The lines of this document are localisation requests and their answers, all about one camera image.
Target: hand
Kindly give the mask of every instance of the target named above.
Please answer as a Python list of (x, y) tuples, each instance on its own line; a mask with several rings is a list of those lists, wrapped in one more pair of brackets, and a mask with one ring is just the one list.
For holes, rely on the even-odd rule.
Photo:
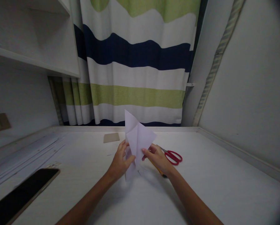
[(125, 156), (125, 149), (129, 146), (128, 142), (122, 141), (117, 149), (117, 152), (115, 153), (115, 156), (113, 158), (113, 161), (106, 172), (106, 174), (111, 177), (111, 179), (116, 182), (120, 177), (122, 177), (123, 174), (127, 171), (129, 166), (132, 162), (135, 161), (136, 156), (131, 155), (127, 160), (124, 160), (123, 157)]
[(149, 158), (165, 175), (168, 175), (174, 169), (158, 145), (152, 144), (148, 150), (143, 148), (142, 152), (144, 153), (142, 161)]

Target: smartphone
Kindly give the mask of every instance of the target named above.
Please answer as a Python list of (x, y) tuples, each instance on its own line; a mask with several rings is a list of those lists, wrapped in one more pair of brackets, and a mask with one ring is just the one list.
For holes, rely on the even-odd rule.
[(39, 169), (0, 200), (0, 224), (11, 224), (60, 173)]

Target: cardboard piece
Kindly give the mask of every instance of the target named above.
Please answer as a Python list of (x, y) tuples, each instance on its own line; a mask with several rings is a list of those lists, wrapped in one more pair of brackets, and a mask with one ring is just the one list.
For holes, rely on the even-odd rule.
[(111, 134), (105, 134), (103, 137), (103, 142), (113, 142), (113, 141), (119, 141), (119, 134), (118, 133), (111, 133)]

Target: yellow pencil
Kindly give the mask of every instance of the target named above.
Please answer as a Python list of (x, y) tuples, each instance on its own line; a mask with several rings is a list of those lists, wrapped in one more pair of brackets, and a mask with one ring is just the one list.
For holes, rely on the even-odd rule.
[(162, 171), (161, 170), (159, 170), (159, 168), (150, 160), (150, 162), (154, 165), (154, 167), (159, 171), (159, 173), (162, 175), (162, 177), (164, 177), (164, 178), (167, 178), (167, 176), (164, 174), (164, 173), (162, 173)]

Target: white paper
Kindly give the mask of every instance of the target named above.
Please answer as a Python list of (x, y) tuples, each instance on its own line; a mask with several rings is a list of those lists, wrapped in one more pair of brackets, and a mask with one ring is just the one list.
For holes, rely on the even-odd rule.
[(64, 136), (56, 137), (47, 141), (47, 139), (43, 137), (37, 141), (38, 145), (37, 143), (32, 143), (31, 145), (25, 147), (23, 150), (27, 148), (31, 151), (31, 153), (20, 159), (18, 162), (14, 162), (3, 172), (0, 172), (0, 185), (15, 174), (21, 173), (24, 177), (28, 177), (34, 173), (66, 145), (61, 143), (63, 139)]
[(126, 159), (131, 155), (136, 156), (135, 161), (130, 165), (125, 173), (125, 179), (130, 180), (137, 166), (143, 157), (142, 148), (148, 149), (156, 138), (156, 134), (138, 122), (138, 120), (124, 110), (125, 116), (125, 141), (129, 142), (130, 146), (126, 148)]

